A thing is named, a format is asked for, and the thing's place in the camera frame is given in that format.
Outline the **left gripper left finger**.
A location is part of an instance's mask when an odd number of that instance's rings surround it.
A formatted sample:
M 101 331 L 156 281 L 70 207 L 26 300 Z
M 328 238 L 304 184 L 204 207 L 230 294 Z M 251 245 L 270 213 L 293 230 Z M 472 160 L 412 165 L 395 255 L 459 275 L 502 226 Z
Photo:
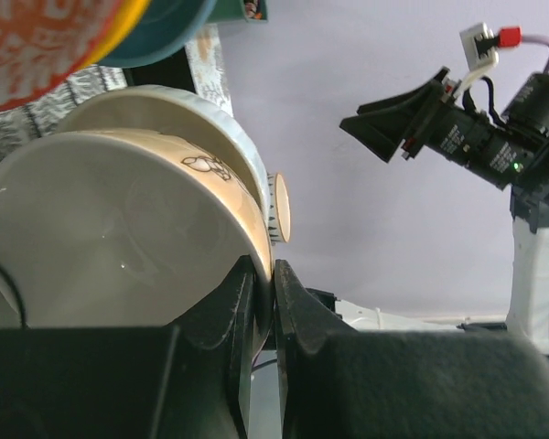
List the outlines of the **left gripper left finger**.
M 166 438 L 246 438 L 255 270 L 241 257 L 224 280 L 174 321 L 164 367 Z

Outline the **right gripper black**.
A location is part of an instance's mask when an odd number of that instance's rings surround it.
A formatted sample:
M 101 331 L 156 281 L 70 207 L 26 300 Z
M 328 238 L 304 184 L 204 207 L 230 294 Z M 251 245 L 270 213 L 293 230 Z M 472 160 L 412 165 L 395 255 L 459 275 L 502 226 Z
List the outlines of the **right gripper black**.
M 388 163 L 422 106 L 429 83 L 361 105 L 339 128 Z M 534 73 L 493 123 L 470 106 L 447 103 L 420 132 L 406 137 L 404 157 L 428 147 L 494 187 L 511 190 L 511 214 L 549 228 L 549 74 Z

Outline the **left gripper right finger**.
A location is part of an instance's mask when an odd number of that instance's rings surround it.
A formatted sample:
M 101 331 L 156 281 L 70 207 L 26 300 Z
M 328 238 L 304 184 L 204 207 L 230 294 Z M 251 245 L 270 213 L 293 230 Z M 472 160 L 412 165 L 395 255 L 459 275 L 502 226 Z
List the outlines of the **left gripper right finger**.
M 299 281 L 274 268 L 275 332 L 284 438 L 361 436 L 361 338 Z

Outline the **white bowl patterned rim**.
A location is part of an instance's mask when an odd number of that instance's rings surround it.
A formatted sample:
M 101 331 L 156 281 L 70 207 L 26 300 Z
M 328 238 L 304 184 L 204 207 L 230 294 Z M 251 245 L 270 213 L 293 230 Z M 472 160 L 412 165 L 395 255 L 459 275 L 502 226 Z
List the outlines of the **white bowl patterned rim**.
M 270 208 L 268 232 L 273 245 L 287 243 L 291 238 L 291 209 L 285 179 L 282 174 L 268 175 Z

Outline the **plain white bowl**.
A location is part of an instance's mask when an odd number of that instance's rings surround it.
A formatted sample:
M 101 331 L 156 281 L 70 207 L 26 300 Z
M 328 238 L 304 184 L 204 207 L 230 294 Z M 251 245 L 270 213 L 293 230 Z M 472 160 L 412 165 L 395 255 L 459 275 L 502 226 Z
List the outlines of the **plain white bowl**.
M 181 137 L 225 163 L 258 203 L 270 208 L 267 172 L 259 152 L 237 121 L 197 94 L 160 85 L 108 91 L 80 104 L 56 132 L 128 128 Z

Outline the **blue ceramic bowl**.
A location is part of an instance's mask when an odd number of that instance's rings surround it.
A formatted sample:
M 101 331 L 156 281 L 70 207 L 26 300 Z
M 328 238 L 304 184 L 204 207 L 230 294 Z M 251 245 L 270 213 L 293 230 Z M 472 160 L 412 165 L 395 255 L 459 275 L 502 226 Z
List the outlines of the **blue ceramic bowl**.
M 216 0 L 151 1 L 139 23 L 99 64 L 130 69 L 170 57 L 206 23 L 216 3 Z

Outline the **yellow bowl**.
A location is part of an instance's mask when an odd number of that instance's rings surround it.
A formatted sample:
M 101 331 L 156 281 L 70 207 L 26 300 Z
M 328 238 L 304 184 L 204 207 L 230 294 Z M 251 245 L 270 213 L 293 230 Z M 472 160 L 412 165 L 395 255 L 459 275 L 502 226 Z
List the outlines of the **yellow bowl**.
M 105 58 L 130 34 L 149 7 L 150 0 L 123 0 L 105 35 L 81 65 L 84 69 Z

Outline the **red patterned bowl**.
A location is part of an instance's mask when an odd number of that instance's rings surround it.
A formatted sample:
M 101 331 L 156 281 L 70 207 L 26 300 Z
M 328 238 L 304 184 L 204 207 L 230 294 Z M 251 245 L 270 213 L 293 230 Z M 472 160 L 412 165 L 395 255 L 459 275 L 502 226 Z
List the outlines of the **red patterned bowl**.
M 88 58 L 119 1 L 0 1 L 0 112 L 60 85 Z

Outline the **black wire dish rack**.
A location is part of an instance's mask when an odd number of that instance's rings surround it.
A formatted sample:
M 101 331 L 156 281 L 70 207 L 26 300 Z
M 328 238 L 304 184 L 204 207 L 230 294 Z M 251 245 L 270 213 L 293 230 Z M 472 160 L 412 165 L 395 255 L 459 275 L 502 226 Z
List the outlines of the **black wire dish rack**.
M 186 51 L 181 49 L 167 59 L 140 68 L 122 70 L 91 65 L 69 76 L 45 96 L 0 112 L 0 161 L 30 141 L 53 133 L 69 112 L 91 97 L 146 84 L 194 91 Z

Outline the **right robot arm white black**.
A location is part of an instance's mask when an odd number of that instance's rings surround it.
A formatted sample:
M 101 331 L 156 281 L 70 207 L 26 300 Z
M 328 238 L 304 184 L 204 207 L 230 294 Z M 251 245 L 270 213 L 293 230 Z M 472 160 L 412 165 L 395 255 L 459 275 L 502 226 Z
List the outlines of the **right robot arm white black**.
M 503 113 L 456 104 L 447 69 L 407 93 L 361 105 L 340 128 L 382 161 L 425 147 L 511 191 L 514 241 L 509 332 L 549 354 L 549 73 L 535 72 Z

